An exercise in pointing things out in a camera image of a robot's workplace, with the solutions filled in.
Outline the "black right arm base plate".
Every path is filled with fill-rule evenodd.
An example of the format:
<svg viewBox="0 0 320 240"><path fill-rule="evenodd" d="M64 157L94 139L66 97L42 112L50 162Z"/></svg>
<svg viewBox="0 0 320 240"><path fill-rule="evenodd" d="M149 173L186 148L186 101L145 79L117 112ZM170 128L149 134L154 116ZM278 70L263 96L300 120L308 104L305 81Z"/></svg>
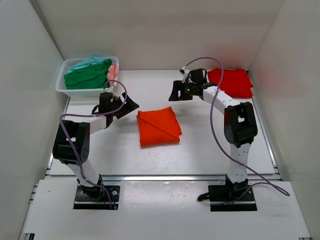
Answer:
<svg viewBox="0 0 320 240"><path fill-rule="evenodd" d="M224 184L211 184L208 186L208 192L197 197L198 202L207 200L211 212L255 212L258 210L248 179L233 183L226 176Z"/></svg>

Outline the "aluminium table rail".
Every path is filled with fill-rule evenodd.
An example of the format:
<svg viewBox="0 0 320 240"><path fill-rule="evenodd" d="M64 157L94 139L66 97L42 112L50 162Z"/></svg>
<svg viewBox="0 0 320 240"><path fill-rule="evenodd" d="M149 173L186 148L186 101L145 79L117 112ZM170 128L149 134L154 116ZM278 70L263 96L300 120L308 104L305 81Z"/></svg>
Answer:
<svg viewBox="0 0 320 240"><path fill-rule="evenodd" d="M254 101L258 135L248 154L248 166L266 179L281 179L274 154L261 124ZM69 99L65 113L89 114L98 99ZM140 102L139 110L158 110L172 106L182 129L180 142L141 148L137 113L114 120L111 126L90 136L89 160L104 180L128 181L204 181L224 180L229 159L217 146L211 132L210 105L193 101ZM51 157L45 178L74 178L73 172Z"/></svg>

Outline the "pink t shirt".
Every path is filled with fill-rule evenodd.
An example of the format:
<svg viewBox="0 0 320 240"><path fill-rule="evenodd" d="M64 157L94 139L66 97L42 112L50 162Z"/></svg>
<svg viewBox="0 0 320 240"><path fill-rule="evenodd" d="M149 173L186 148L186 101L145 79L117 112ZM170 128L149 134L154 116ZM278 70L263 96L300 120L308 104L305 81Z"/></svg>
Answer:
<svg viewBox="0 0 320 240"><path fill-rule="evenodd" d="M114 84L114 80L118 76L118 73L119 73L119 69L118 69L118 65L117 64L112 64L108 68L108 73L106 75L106 78L107 78L108 84L110 86L112 86Z"/></svg>

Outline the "teal t shirt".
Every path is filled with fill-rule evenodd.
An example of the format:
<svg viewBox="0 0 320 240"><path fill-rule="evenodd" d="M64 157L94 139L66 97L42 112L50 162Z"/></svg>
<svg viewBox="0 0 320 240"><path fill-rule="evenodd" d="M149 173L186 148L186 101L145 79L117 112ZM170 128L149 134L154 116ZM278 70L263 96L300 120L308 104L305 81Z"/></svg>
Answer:
<svg viewBox="0 0 320 240"><path fill-rule="evenodd" d="M67 73L69 74L69 73L71 73L75 70L78 70L78 69L90 67L90 66L97 65L97 64L102 64L104 62L104 60L106 60L106 59L107 59L106 57L97 57L97 56L92 56L92 57L86 58L85 60L69 67L67 70Z"/></svg>

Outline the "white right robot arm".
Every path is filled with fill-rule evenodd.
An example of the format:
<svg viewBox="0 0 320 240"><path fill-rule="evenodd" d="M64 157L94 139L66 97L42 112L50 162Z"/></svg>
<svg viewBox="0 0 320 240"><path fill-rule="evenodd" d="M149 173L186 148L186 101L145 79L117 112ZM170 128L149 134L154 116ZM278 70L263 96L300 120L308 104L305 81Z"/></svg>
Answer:
<svg viewBox="0 0 320 240"><path fill-rule="evenodd" d="M230 159L225 184L218 190L219 196L236 200L248 189L247 164L252 142L258 134L253 105L241 102L218 89L215 83L208 82L207 71L203 68L179 71L182 80L173 82L170 102L189 101L194 96L211 104L210 112L216 109L223 114L223 133L230 146Z"/></svg>

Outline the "folded red t shirt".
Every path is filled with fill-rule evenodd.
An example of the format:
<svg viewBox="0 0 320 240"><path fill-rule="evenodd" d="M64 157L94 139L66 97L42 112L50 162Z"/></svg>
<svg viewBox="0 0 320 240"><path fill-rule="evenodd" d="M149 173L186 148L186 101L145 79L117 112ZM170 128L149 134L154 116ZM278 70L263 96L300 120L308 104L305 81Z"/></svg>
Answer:
<svg viewBox="0 0 320 240"><path fill-rule="evenodd" d="M249 76L244 69L224 69L219 88L232 98L251 99L253 97Z"/></svg>

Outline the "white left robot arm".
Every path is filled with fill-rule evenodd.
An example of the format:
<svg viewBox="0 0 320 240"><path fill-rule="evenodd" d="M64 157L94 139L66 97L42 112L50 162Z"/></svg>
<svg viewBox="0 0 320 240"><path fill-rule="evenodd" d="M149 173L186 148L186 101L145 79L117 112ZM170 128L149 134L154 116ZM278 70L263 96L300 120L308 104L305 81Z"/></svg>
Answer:
<svg viewBox="0 0 320 240"><path fill-rule="evenodd" d="M89 161L90 136L108 128L114 118L120 119L139 107L125 92L121 97L111 92L103 92L91 115L64 114L59 120L52 155L72 170L80 189L93 201L100 201L109 194L101 175ZM67 116L82 117L84 121L65 119Z"/></svg>

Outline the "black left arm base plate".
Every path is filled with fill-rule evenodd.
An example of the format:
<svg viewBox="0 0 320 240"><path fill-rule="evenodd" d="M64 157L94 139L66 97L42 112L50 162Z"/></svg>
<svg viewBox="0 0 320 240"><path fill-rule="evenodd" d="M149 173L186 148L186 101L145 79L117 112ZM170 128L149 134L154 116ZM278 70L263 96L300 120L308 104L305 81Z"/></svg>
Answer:
<svg viewBox="0 0 320 240"><path fill-rule="evenodd" d="M73 208L75 210L118 210L121 193L120 183L105 182L103 185L110 197L99 187L90 189L87 186L78 184Z"/></svg>

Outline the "white plastic laundry basket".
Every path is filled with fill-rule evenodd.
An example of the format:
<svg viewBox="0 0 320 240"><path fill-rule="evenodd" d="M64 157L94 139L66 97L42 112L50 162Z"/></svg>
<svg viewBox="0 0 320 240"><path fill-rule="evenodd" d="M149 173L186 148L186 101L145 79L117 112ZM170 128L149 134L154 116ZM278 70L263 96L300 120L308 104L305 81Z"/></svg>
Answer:
<svg viewBox="0 0 320 240"><path fill-rule="evenodd" d="M118 66L118 69L119 69L119 59L115 56L103 56L103 58L106 58L106 59L111 59L112 61L112 64L117 64ZM59 71L59 74L58 74L58 77L57 77L57 81L56 81L56 86L55 86L55 89L58 91L58 92L62 92L62 93L65 93L67 96L69 97L75 97L75 96L99 96L100 93L106 91L107 92L107 89L110 87L108 81L106 80L105 84L103 85L103 87L101 88L96 88L96 89L74 89L74 90L68 90L66 88L66 85L65 85L65 78L64 76L66 74L68 74L68 69L85 60L87 58L69 58L69 59L66 59L61 68L60 68L60 71Z"/></svg>

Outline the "orange t shirt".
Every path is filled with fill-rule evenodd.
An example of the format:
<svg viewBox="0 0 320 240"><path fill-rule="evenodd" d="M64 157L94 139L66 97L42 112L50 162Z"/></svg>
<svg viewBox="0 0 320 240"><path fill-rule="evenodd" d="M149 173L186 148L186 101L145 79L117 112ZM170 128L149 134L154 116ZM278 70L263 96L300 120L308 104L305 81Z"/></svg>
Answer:
<svg viewBox="0 0 320 240"><path fill-rule="evenodd" d="M142 148L178 144L181 126L172 107L138 111L139 142Z"/></svg>

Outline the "green t shirt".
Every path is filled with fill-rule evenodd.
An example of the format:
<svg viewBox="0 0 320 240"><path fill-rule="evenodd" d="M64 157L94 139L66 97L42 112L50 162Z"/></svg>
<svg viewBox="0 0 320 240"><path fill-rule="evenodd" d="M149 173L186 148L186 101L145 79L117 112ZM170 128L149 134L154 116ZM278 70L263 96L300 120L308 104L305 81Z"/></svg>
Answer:
<svg viewBox="0 0 320 240"><path fill-rule="evenodd" d="M75 69L64 75L67 90L99 89L107 81L113 62L107 58L102 63Z"/></svg>

